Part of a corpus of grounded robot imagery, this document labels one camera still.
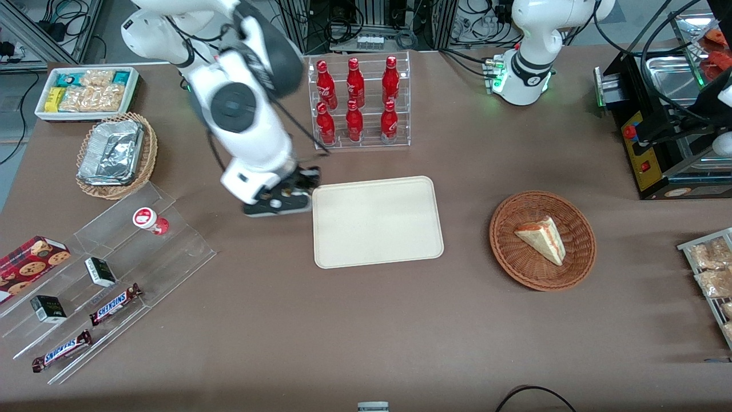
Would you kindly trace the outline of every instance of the acrylic bottle rack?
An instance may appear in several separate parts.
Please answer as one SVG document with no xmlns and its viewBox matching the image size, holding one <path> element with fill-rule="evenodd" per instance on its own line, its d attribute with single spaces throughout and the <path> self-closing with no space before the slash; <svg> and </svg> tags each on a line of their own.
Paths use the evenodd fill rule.
<svg viewBox="0 0 732 412">
<path fill-rule="evenodd" d="M 175 207 L 174 200 L 152 183 L 118 201 L 64 243 L 72 256 L 60 268 L 43 276 L 11 301 L 0 306 L 3 353 L 27 364 L 88 329 L 94 344 L 52 363 L 39 375 L 48 384 L 62 383 L 104 347 L 143 317 L 216 254 Z M 164 235 L 154 235 L 132 224 L 140 207 L 151 207 L 168 219 Z M 105 288 L 92 283 L 84 261 L 105 260 L 117 282 Z M 91 313 L 137 283 L 143 294 L 101 324 L 92 327 Z M 56 296 L 67 319 L 60 324 L 41 323 L 30 299 Z"/>
<path fill-rule="evenodd" d="M 410 93 L 410 62 L 409 53 L 391 54 L 358 54 L 359 68 L 364 75 L 366 88 L 366 104 L 362 107 L 361 113 L 364 118 L 364 136 L 361 142 L 353 143 L 348 138 L 346 125 L 346 113 L 348 113 L 348 89 L 346 78 L 348 77 L 348 58 L 330 54 L 326 56 L 313 56 L 308 62 L 308 89 L 310 91 L 310 116 L 313 119 L 313 135 L 320 139 L 318 124 L 315 119 L 318 112 L 315 106 L 320 101 L 318 94 L 318 71 L 315 64 L 318 60 L 325 60 L 328 63 L 328 71 L 335 81 L 335 94 L 338 99 L 338 107 L 330 111 L 335 121 L 335 145 L 329 149 L 357 149 L 360 147 L 388 148 L 409 146 L 411 144 L 411 93 Z M 384 113 L 384 102 L 381 97 L 381 78 L 386 69 L 386 58 L 396 56 L 397 71 L 399 72 L 399 98 L 395 101 L 395 111 L 399 117 L 397 123 L 397 138 L 392 144 L 385 144 L 381 141 L 381 114 Z"/>
</svg>

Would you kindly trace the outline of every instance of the stainless steel tray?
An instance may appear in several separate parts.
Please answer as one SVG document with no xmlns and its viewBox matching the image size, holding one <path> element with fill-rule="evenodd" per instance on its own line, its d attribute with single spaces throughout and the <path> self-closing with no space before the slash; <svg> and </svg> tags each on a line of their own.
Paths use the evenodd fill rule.
<svg viewBox="0 0 732 412">
<path fill-rule="evenodd" d="M 646 67 L 659 92 L 683 107 L 691 106 L 696 101 L 699 83 L 685 57 L 654 57 L 646 60 Z"/>
</svg>

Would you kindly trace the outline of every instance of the yellow panel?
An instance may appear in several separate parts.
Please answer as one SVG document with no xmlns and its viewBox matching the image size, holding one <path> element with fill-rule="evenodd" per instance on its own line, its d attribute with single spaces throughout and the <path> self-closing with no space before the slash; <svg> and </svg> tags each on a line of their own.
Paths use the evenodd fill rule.
<svg viewBox="0 0 732 412">
<path fill-rule="evenodd" d="M 643 117 L 641 116 L 641 113 L 636 113 L 635 116 L 631 117 L 630 120 L 628 120 L 628 122 L 623 125 L 621 132 L 626 128 L 626 126 L 632 125 L 636 122 L 640 123 L 642 120 Z M 635 181 L 638 182 L 638 187 L 642 191 L 650 188 L 663 178 L 663 174 L 661 173 L 661 166 L 658 165 L 658 159 L 656 159 L 656 152 L 652 148 L 648 149 L 644 154 L 636 156 L 635 153 L 633 153 L 634 141 L 625 138 L 623 138 L 623 141 L 625 142 L 625 147 L 627 148 L 628 157 L 630 158 L 630 164 L 632 164 L 633 167 Z M 645 162 L 648 162 L 651 168 L 644 172 L 640 167 L 641 164 Z"/>
</svg>

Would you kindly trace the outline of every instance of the beige tray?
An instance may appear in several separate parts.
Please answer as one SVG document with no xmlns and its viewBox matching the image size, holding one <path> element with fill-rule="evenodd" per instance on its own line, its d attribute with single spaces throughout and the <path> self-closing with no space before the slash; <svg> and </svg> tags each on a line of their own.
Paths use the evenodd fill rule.
<svg viewBox="0 0 732 412">
<path fill-rule="evenodd" d="M 429 177 L 324 185 L 313 192 L 315 263 L 323 269 L 435 259 L 444 244 Z"/>
</svg>

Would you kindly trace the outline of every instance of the black machine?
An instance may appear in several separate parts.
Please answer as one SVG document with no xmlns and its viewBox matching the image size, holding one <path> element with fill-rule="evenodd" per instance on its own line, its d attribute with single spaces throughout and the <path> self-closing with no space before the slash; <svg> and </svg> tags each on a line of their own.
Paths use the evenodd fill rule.
<svg viewBox="0 0 732 412">
<path fill-rule="evenodd" d="M 709 6 L 708 12 L 672 13 L 682 43 L 698 40 L 708 28 L 703 23 L 715 18 L 732 40 L 732 1 L 709 0 Z M 671 54 L 648 49 L 621 53 L 595 73 L 599 103 L 623 134 L 641 199 L 732 197 L 732 158 L 712 150 L 712 142 L 732 130 L 732 108 L 717 98 L 732 86 L 732 68 L 707 76 L 700 69 L 706 50 L 694 44 Z"/>
</svg>

